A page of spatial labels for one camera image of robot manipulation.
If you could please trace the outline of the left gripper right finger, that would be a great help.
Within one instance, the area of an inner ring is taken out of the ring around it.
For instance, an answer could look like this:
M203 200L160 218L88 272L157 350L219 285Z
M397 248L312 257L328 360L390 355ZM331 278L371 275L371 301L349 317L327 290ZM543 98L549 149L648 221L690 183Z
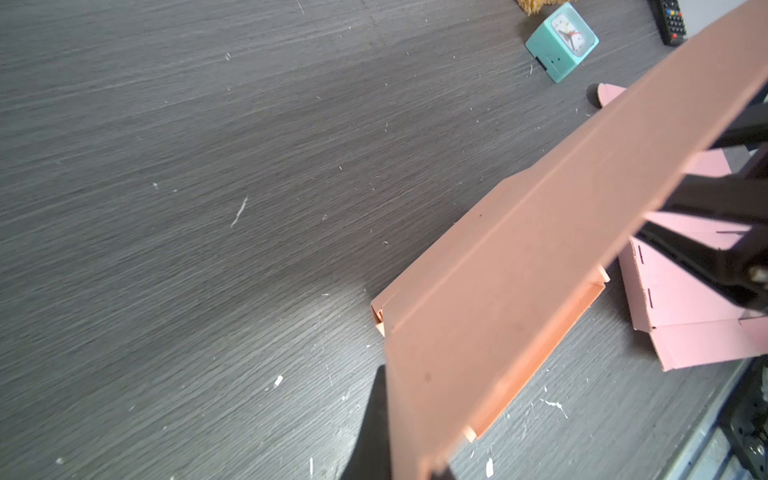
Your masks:
M430 476L430 480L455 480L455 476L451 468L446 467L441 472L434 471Z

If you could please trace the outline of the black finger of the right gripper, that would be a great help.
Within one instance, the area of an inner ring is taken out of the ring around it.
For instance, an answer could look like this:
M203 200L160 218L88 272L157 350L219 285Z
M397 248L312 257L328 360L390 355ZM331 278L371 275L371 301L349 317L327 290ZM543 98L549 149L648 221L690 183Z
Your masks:
M736 174L685 175L659 211L743 225L767 224L767 144Z

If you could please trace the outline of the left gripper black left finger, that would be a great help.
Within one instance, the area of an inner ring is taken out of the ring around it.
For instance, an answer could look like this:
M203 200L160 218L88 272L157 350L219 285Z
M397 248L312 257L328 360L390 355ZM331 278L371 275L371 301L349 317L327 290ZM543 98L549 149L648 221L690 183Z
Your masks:
M355 447L341 480L391 478L386 369L376 371Z

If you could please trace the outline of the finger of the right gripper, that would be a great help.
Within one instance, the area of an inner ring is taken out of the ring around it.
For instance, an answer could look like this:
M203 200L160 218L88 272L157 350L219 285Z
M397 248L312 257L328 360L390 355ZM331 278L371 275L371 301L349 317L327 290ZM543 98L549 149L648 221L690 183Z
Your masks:
M647 222L635 237L732 304L767 310L767 227L757 225L728 249L715 249Z

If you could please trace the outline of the orange cardboard box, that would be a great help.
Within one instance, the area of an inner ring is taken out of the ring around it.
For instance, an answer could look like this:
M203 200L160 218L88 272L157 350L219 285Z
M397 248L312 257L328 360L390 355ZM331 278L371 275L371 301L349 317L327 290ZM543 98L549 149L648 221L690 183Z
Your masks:
M763 1L710 24L373 299L394 478L443 471L522 389L600 293L600 266L766 83L766 34Z

